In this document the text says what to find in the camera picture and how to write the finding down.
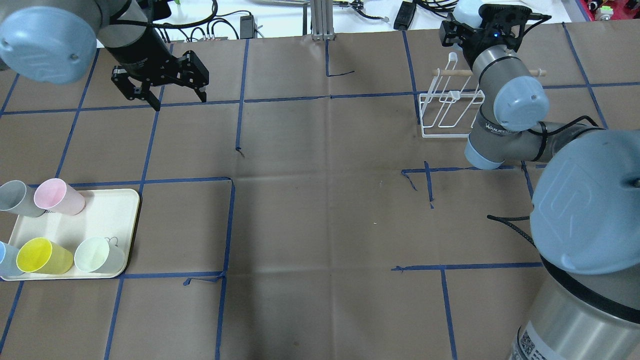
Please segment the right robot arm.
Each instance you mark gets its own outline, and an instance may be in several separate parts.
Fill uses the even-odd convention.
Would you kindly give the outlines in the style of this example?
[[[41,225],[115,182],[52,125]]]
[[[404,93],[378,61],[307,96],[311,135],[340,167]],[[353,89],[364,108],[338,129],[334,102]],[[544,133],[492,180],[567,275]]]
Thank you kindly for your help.
[[[487,95],[465,156],[492,170],[546,163],[532,197],[530,242],[549,277],[516,331],[510,360],[628,360],[639,346],[639,132],[544,121],[549,101],[517,55],[522,6],[450,14],[443,46],[462,49]]]

